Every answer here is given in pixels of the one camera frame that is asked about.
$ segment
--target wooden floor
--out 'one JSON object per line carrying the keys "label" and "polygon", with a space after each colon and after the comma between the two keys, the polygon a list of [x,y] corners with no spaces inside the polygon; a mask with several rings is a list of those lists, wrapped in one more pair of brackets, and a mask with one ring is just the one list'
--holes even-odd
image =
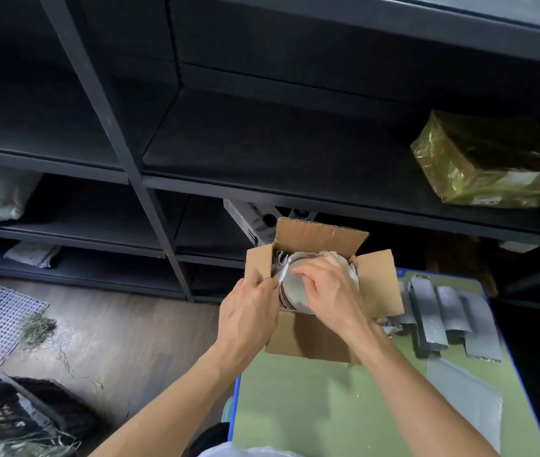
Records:
{"label": "wooden floor", "polygon": [[[117,428],[182,376],[217,338],[219,305],[0,278],[0,285],[50,303],[55,336],[20,348],[8,375],[53,378]],[[225,392],[201,425],[219,422]]]}

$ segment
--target shelf post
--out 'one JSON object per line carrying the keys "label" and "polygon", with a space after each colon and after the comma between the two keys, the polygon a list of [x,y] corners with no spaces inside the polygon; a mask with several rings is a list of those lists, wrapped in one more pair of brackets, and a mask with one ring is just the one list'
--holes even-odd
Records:
{"label": "shelf post", "polygon": [[88,21],[79,0],[40,0],[48,19],[67,53],[82,87],[96,112],[109,141],[126,172],[164,253],[183,288],[186,298],[193,302],[190,278],[175,257],[175,246],[169,236],[166,217],[155,192],[143,184],[143,157],[136,156],[124,133],[122,104],[114,87],[94,53],[94,43]]}

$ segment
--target forearm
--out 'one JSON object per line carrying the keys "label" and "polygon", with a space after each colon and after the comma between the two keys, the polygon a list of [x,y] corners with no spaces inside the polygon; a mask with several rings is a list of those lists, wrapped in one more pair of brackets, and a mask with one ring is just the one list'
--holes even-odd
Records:
{"label": "forearm", "polygon": [[91,457],[179,457],[214,402],[236,376],[229,359],[214,345]]}
{"label": "forearm", "polygon": [[379,385],[413,457],[498,457],[381,327],[362,330],[351,344]]}

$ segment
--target gold plastic wrap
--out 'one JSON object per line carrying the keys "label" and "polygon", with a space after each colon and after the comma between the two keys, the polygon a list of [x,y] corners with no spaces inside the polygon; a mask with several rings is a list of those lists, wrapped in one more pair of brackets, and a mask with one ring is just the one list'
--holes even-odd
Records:
{"label": "gold plastic wrap", "polygon": [[432,111],[413,154],[442,202],[540,207],[540,127]]}

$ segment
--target green tabletop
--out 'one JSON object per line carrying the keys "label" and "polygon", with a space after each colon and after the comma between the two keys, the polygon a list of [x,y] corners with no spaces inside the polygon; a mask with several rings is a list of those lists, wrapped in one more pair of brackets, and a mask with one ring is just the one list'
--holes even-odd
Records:
{"label": "green tabletop", "polygon": [[[435,285],[482,291],[477,281],[416,274]],[[393,341],[425,374],[426,361],[416,359],[411,337]],[[505,348],[501,364],[468,358],[461,344],[450,345],[442,357],[502,393],[501,455],[540,457],[540,430]],[[241,377],[233,427],[240,448],[273,446],[304,457],[411,455],[373,378],[365,368],[341,362],[259,353]]]}

